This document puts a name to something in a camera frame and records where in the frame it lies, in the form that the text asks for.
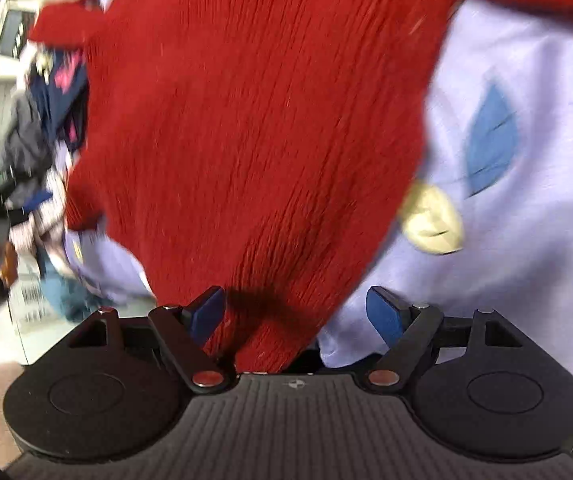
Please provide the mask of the purple floral bed sheet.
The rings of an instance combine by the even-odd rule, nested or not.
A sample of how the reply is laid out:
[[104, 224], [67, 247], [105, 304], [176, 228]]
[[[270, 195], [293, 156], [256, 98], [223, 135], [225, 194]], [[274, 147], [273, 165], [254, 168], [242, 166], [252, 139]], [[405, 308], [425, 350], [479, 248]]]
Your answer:
[[418, 169], [375, 258], [316, 338], [341, 367], [384, 349], [381, 285], [490, 307], [573, 370], [573, 44], [559, 14], [459, 0], [424, 101]]

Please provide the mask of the red knitted sweater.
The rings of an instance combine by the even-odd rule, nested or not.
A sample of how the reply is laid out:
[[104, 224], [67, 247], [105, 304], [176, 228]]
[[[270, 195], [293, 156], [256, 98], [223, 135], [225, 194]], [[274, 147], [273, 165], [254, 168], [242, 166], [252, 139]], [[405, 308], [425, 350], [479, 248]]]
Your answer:
[[[224, 287], [206, 350], [277, 373], [375, 258], [421, 162], [459, 0], [84, 0], [30, 39], [81, 50], [66, 223], [104, 221], [160, 304]], [[573, 21], [573, 0], [493, 0]]]

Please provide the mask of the navy patterned clothes pile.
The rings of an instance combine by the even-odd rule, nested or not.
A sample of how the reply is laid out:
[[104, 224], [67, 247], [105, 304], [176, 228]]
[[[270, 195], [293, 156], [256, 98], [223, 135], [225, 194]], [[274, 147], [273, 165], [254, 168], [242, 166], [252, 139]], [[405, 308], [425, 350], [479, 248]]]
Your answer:
[[86, 141], [88, 98], [84, 53], [38, 49], [0, 145], [0, 170], [28, 175], [9, 198], [12, 207], [28, 210], [28, 219], [12, 229], [12, 242], [26, 254], [45, 252], [66, 278], [74, 276], [64, 249], [66, 184]]

